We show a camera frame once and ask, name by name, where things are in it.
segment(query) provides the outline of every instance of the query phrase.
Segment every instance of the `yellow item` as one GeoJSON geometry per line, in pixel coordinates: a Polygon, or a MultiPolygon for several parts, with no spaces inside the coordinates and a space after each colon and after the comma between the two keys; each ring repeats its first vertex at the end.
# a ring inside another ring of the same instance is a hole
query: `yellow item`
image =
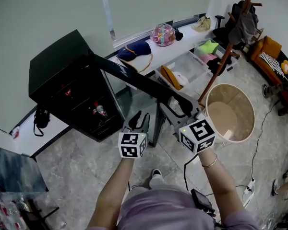
{"type": "Polygon", "coordinates": [[[264,37],[264,46],[262,49],[263,52],[265,52],[272,58],[277,59],[281,49],[282,46],[278,42],[274,41],[268,36],[264,37]]]}
{"type": "Polygon", "coordinates": [[[171,84],[175,87],[176,90],[180,90],[181,86],[179,85],[175,75],[173,72],[168,69],[166,66],[161,66],[161,75],[171,84]]]}
{"type": "Polygon", "coordinates": [[[281,64],[281,68],[283,70],[283,73],[288,74],[288,61],[284,60],[284,62],[281,64]]]}

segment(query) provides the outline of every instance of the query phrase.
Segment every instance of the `gray pants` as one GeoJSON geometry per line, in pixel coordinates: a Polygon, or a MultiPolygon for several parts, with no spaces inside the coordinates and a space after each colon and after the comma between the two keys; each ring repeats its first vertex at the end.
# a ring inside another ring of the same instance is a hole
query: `gray pants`
{"type": "MultiPolygon", "coordinates": [[[[267,97],[270,97],[272,95],[278,94],[281,91],[288,91],[288,82],[284,82],[284,83],[281,83],[281,84],[278,84],[278,85],[275,85],[272,87],[267,87],[265,95],[267,97]]],[[[288,106],[282,108],[280,111],[283,114],[287,114],[288,113],[288,106]]]]}
{"type": "MultiPolygon", "coordinates": [[[[180,192],[189,194],[187,190],[181,188],[180,186],[166,184],[166,182],[163,180],[163,177],[159,174],[155,174],[153,176],[153,178],[149,182],[149,186],[151,190],[174,190],[174,191],[180,191],[180,192]]],[[[137,186],[128,193],[125,201],[127,201],[128,199],[138,194],[145,193],[147,191],[149,191],[148,188],[137,186]]]]}

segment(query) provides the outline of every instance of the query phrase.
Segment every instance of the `black cable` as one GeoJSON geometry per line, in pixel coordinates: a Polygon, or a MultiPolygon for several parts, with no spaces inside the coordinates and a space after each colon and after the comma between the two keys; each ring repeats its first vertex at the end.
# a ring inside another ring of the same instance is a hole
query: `black cable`
{"type": "Polygon", "coordinates": [[[248,186],[245,186],[245,185],[238,185],[238,186],[236,186],[236,187],[239,187],[239,186],[244,186],[244,187],[246,187],[250,192],[253,193],[253,190],[250,189],[248,186]]]}
{"type": "Polygon", "coordinates": [[[186,178],[186,168],[187,168],[187,165],[188,165],[189,163],[191,163],[197,156],[198,156],[198,154],[196,154],[190,161],[188,161],[187,163],[184,164],[183,178],[184,178],[184,182],[185,182],[185,184],[186,184],[186,189],[187,189],[187,191],[189,190],[189,188],[188,188],[188,183],[187,183],[187,178],[186,178]]]}
{"type": "Polygon", "coordinates": [[[265,121],[265,119],[267,118],[268,114],[269,114],[270,112],[272,112],[273,107],[275,107],[276,104],[279,103],[279,101],[280,101],[280,100],[278,100],[277,102],[275,102],[275,104],[271,107],[271,110],[270,110],[270,111],[265,115],[264,120],[263,120],[263,122],[262,122],[262,124],[261,124],[261,133],[260,133],[260,136],[258,137],[258,140],[257,140],[257,146],[256,146],[256,151],[255,151],[255,154],[254,154],[253,159],[252,159],[252,173],[251,173],[251,179],[252,179],[252,181],[255,180],[255,179],[253,178],[254,159],[255,159],[255,156],[256,156],[257,151],[258,151],[258,143],[259,143],[259,139],[260,139],[261,135],[263,134],[264,121],[265,121]]]}

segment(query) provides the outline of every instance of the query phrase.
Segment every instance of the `bottle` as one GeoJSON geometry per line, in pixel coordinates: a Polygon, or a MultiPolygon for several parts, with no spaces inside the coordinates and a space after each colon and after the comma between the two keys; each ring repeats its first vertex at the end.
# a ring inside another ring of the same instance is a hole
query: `bottle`
{"type": "Polygon", "coordinates": [[[104,110],[104,107],[102,105],[99,105],[97,102],[94,103],[94,106],[96,107],[96,110],[98,111],[98,113],[100,113],[100,115],[102,117],[104,117],[105,119],[108,118],[108,114],[107,112],[104,110]]]}

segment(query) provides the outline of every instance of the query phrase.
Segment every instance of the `gray tiled floor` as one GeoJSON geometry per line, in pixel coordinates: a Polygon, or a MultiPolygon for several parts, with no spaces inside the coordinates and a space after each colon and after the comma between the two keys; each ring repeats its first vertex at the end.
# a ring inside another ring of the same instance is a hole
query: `gray tiled floor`
{"type": "MultiPolygon", "coordinates": [[[[246,185],[251,178],[252,157],[257,139],[261,133],[261,124],[265,114],[277,98],[264,99],[261,85],[265,80],[258,71],[244,59],[228,74],[222,74],[217,83],[231,83],[241,88],[251,100],[256,115],[256,126],[252,136],[239,144],[222,143],[214,150],[224,166],[229,170],[237,185],[246,185]]],[[[198,98],[204,86],[191,86],[185,90],[198,98]]],[[[267,116],[264,132],[254,160],[253,176],[256,179],[256,193],[247,209],[259,224],[277,218],[288,211],[288,201],[283,196],[271,197],[271,184],[274,178],[281,178],[288,169],[288,116],[278,117],[278,104],[267,116]]],[[[135,162],[131,177],[132,184],[141,184],[149,177],[153,168],[160,168],[165,180],[171,184],[184,185],[183,166],[192,158],[191,152],[184,148],[171,134],[173,128],[166,121],[163,125],[158,144],[148,148],[143,157],[135,162]]],[[[50,192],[40,197],[40,204],[58,205],[60,210],[49,222],[58,229],[66,222],[65,229],[84,229],[92,216],[99,192],[114,172],[120,161],[117,149],[118,135],[114,134],[101,143],[97,143],[71,130],[37,156],[50,192]]],[[[190,163],[187,167],[189,188],[197,187],[203,194],[211,193],[211,188],[200,163],[190,163]]],[[[244,188],[238,188],[242,195],[244,188]]],[[[209,196],[216,207],[213,195],[209,196]]]]}

